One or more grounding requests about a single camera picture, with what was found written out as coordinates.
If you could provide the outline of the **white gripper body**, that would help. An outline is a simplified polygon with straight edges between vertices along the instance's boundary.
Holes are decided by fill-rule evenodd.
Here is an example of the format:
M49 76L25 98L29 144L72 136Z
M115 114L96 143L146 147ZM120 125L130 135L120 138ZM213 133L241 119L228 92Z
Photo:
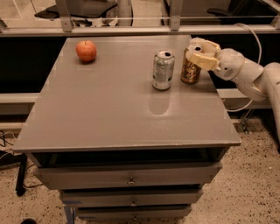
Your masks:
M245 58L240 52L225 48L216 55L218 67L213 71L224 81L232 81L236 85L251 85L262 73L263 67Z

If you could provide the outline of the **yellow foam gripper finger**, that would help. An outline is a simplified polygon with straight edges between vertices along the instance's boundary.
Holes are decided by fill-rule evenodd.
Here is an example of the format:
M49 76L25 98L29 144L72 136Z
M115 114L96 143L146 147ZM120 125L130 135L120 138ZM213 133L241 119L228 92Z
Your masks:
M215 57L208 57L204 56L203 54L198 54L190 51L188 51L185 56L194 65L207 71L213 71L219 66L219 61Z
M221 50L221 47L213 41L203 38L192 38L189 50L199 55L214 57Z

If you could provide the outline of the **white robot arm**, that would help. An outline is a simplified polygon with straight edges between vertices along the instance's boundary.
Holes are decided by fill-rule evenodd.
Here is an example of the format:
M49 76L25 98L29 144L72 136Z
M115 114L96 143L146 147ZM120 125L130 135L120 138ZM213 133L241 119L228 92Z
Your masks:
M232 81L239 91L253 101L269 99L280 140L280 64L261 66L231 48L221 49L212 41L192 38L186 58L194 65L224 81Z

